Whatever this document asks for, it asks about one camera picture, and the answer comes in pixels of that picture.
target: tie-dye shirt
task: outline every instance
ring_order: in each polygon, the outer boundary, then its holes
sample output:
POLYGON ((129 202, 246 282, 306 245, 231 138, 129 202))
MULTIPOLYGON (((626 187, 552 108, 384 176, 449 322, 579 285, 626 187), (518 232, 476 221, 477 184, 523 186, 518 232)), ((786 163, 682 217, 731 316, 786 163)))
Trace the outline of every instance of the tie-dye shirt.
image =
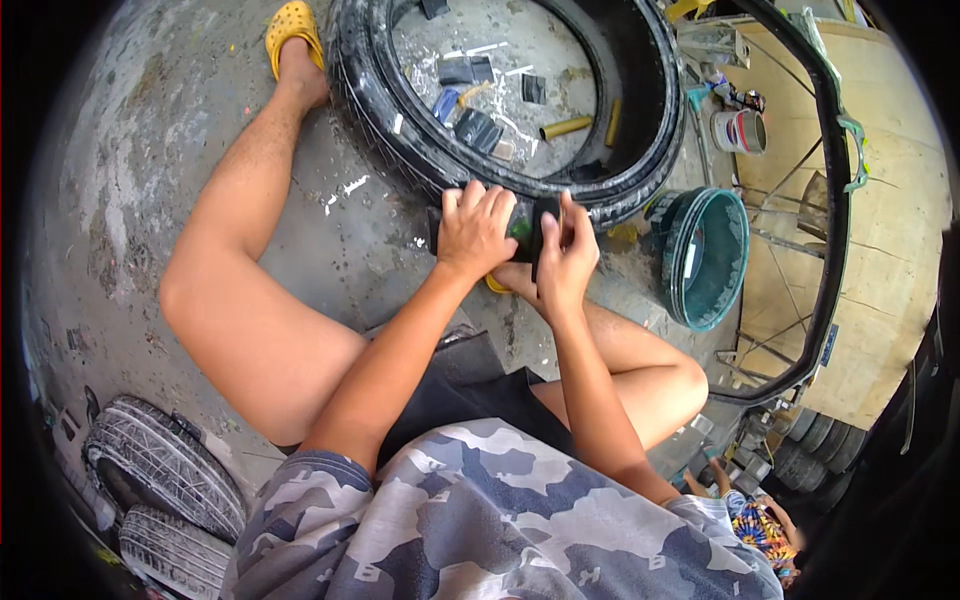
POLYGON ((500 419, 434 429, 375 480, 297 452, 257 496, 224 600, 781 598, 722 500, 658 506, 500 419))

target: blue bucket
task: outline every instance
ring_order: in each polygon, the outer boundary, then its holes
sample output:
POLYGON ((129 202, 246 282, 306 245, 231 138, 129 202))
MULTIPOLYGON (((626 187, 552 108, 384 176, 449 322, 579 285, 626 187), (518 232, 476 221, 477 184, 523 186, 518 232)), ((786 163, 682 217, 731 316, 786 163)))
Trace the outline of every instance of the blue bucket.
POLYGON ((708 331, 730 311, 743 285, 750 224, 743 203, 717 187, 667 191, 645 209, 658 295, 670 316, 708 331))

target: plywood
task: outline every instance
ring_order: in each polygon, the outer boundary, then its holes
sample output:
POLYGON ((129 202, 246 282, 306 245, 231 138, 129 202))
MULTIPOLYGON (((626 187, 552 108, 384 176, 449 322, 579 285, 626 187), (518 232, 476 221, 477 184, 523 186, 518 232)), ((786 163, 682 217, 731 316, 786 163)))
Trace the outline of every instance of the plywood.
MULTIPOLYGON (((889 38, 837 21, 818 25, 843 78, 844 105, 866 131, 871 179, 852 197, 850 251, 834 318, 840 327, 834 351, 803 404, 869 429, 906 373, 933 309, 940 235, 949 219, 947 166, 923 95, 889 38)), ((812 88, 796 59, 762 26, 749 22, 738 29, 812 88)), ((813 99, 797 82, 757 48, 751 60, 750 70, 725 72, 737 88, 757 89, 766 96, 768 146, 764 156, 737 155, 737 168, 744 185, 769 190, 817 141, 820 127, 813 99)), ((855 172, 852 140, 850 154, 855 172)), ((826 172, 821 151, 781 193, 800 198, 817 170, 826 172)), ((758 204, 761 198, 747 193, 745 202, 758 204)), ((786 201, 770 202, 769 207, 797 210, 786 201)), ((798 230, 789 239, 818 241, 798 230)), ((797 321, 798 312, 812 312, 823 261, 772 247, 755 235, 750 248, 741 328, 765 340, 797 321)), ((803 342, 804 330, 797 325, 768 345, 798 357, 803 342)), ((741 340, 738 361, 745 369, 777 375, 787 366, 762 349, 748 349, 741 340)))

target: plastic bucket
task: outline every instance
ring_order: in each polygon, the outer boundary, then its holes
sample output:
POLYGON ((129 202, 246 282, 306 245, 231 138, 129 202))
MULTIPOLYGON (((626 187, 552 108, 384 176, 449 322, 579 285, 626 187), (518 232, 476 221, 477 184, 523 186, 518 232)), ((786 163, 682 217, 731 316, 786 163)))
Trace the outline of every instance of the plastic bucket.
POLYGON ((756 110, 714 112, 710 117, 710 130, 720 150, 755 156, 767 151, 767 128, 763 125, 763 116, 756 110))
POLYGON ((667 191, 645 211, 657 295, 679 324, 713 329, 736 301, 747 272, 750 225, 733 192, 667 191))

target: hand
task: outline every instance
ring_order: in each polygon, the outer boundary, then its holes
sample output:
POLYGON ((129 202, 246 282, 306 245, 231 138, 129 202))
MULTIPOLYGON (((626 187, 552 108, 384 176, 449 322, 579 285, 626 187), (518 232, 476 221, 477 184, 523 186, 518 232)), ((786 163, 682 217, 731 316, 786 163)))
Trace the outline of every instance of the hand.
POLYGON ((600 258, 593 223, 587 210, 575 204, 569 192, 561 196, 564 230, 552 214, 544 212, 543 252, 537 269, 537 292, 543 303, 544 317, 551 325, 570 316, 583 314, 584 293, 590 275, 600 258), (562 239, 572 241, 565 248, 562 239))
POLYGON ((440 222, 437 264, 452 267, 471 282, 510 260, 516 240, 506 237, 516 205, 514 193, 499 185, 484 189, 480 181, 467 189, 444 192, 444 218, 440 222))

